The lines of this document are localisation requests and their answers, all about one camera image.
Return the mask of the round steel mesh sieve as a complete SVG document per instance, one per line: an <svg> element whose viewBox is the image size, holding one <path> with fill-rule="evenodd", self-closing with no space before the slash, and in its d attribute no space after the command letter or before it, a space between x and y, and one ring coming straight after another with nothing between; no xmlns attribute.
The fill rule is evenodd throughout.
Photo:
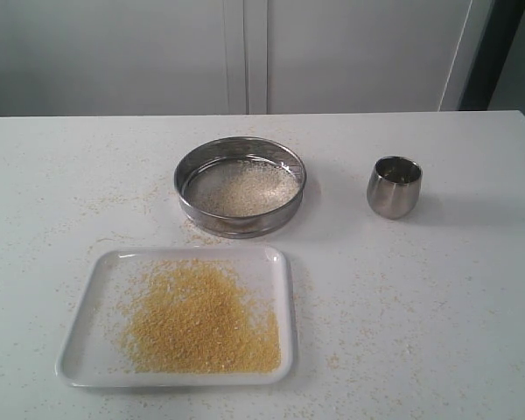
<svg viewBox="0 0 525 420"><path fill-rule="evenodd" d="M279 208L248 217L207 213L186 200L188 187L203 171L239 161L264 162L285 169L299 184L297 195ZM301 204L306 179L305 165L291 149L264 138L231 136L204 143L187 153L176 166L173 184L182 210L194 225L212 235L239 239L266 235L288 223Z"/></svg>

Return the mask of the pale coarse grains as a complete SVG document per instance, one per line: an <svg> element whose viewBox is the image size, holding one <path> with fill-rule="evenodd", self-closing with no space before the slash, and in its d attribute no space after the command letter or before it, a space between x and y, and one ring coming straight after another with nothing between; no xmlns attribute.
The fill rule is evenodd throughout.
<svg viewBox="0 0 525 420"><path fill-rule="evenodd" d="M298 193L285 169L264 162L227 162L203 171L190 184L186 200L219 216L248 217L279 208Z"/></svg>

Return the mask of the small stainless steel cup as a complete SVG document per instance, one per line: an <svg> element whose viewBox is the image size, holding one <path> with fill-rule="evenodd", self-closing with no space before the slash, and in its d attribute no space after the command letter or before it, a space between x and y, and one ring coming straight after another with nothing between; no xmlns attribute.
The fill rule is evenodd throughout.
<svg viewBox="0 0 525 420"><path fill-rule="evenodd" d="M367 184L367 203L383 218L401 219L416 206L423 179L419 164L400 156L376 161Z"/></svg>

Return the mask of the yellow fine sieved grains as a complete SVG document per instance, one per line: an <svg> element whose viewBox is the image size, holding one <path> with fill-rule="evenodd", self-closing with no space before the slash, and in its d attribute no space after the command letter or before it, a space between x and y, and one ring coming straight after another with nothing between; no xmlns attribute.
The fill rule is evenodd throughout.
<svg viewBox="0 0 525 420"><path fill-rule="evenodd" d="M267 374L281 362L277 316L227 262L153 263L121 304L119 346L138 373Z"/></svg>

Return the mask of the white rectangular plastic tray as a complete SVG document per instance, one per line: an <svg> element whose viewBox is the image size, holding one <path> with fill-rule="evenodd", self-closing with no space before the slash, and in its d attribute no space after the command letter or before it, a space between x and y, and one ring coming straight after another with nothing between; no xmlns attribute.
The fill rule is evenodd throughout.
<svg viewBox="0 0 525 420"><path fill-rule="evenodd" d="M228 263L241 285L276 314L281 362L267 373L138 373L119 346L127 322L121 305L138 291L139 278L153 263L198 259ZM240 247L123 248L95 263L57 361L56 375L85 389L170 389L244 387L281 381L294 362L290 265L279 250L263 245Z"/></svg>

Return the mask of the white cabinet doors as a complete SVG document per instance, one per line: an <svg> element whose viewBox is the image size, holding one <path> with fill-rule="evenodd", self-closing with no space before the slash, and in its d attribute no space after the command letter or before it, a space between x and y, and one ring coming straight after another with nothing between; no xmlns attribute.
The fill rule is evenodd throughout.
<svg viewBox="0 0 525 420"><path fill-rule="evenodd" d="M454 110L489 1L0 1L0 116Z"/></svg>

